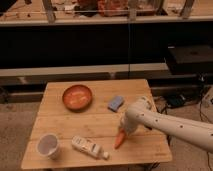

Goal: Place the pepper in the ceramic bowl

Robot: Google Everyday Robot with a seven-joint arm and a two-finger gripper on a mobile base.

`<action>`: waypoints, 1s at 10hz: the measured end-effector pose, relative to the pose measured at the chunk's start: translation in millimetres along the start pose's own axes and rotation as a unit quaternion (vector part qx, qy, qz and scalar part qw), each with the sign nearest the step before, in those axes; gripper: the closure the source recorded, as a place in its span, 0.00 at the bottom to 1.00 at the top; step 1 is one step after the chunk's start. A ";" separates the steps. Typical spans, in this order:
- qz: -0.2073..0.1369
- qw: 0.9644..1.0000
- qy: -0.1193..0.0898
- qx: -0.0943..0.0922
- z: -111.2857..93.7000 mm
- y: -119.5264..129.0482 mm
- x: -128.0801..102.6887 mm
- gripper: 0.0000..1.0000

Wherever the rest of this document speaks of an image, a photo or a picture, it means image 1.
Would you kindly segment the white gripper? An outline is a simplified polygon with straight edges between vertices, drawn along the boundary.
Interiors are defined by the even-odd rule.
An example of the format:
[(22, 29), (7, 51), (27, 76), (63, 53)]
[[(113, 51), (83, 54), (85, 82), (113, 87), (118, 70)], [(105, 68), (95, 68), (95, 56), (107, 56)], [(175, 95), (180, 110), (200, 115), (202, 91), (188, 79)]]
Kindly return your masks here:
[(136, 131), (137, 124), (127, 117), (122, 117), (120, 121), (120, 127), (127, 135), (130, 135)]

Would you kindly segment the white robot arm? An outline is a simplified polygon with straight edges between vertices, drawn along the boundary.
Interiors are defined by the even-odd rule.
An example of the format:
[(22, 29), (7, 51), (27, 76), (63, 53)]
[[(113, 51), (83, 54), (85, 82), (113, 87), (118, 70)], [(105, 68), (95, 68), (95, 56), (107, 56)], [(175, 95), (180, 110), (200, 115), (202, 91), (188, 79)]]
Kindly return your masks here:
[(213, 124), (152, 111), (151, 102), (145, 98), (130, 104), (120, 121), (126, 134), (135, 132), (139, 125), (154, 128), (213, 153)]

